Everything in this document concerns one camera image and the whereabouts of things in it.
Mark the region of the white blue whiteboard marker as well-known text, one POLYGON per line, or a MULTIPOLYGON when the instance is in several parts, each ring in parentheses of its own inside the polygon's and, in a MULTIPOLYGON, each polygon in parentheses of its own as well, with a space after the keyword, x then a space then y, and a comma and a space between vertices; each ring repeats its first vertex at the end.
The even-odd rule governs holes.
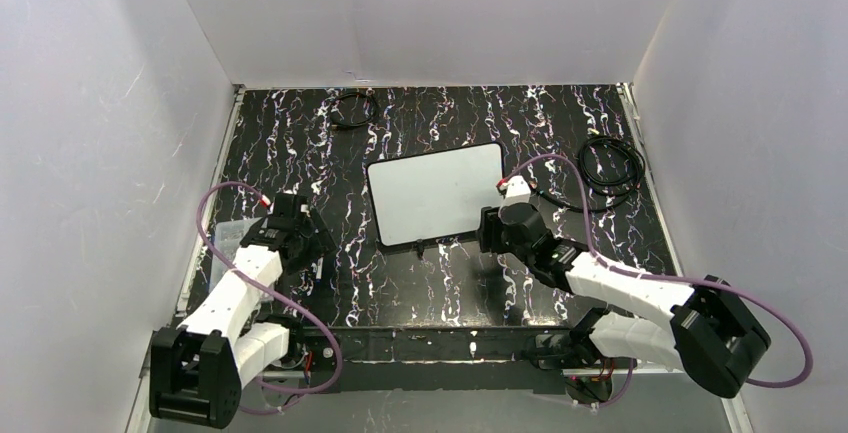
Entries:
POLYGON ((322 279, 323 274, 323 259, 319 259, 314 264, 314 277, 316 281, 320 281, 322 279))

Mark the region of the white whiteboard black frame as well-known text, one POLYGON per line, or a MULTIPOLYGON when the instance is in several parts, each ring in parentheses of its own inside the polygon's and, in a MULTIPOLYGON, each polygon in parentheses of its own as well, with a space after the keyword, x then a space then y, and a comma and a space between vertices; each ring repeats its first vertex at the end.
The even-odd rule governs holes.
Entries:
POLYGON ((383 251, 473 233, 484 208, 500 204, 498 142, 467 145, 366 166, 377 245, 383 251))

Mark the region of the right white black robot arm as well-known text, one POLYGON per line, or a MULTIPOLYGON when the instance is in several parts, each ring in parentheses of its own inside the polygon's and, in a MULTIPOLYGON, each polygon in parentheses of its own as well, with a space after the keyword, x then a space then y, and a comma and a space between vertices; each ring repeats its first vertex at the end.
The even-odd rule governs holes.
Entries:
POLYGON ((632 358, 685 372, 706 391, 737 395, 771 338, 726 282, 613 271, 588 246, 557 237, 529 203, 485 207, 476 232, 484 253, 510 254, 543 285, 603 302, 562 340, 544 346, 580 359, 632 358))

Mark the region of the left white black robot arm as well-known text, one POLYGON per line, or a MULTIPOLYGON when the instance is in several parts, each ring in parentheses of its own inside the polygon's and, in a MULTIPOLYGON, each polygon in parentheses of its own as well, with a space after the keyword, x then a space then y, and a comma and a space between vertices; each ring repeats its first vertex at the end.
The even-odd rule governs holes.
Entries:
POLYGON ((244 388, 274 364, 294 369, 298 396, 313 389, 314 352, 300 326, 252 316, 264 297, 280 298, 278 279, 321 264, 334 243, 306 197, 280 193, 261 201, 269 213, 250 226, 232 258, 222 259, 227 270, 206 299, 152 337, 149 411, 155 418, 223 429, 238 412, 244 388))

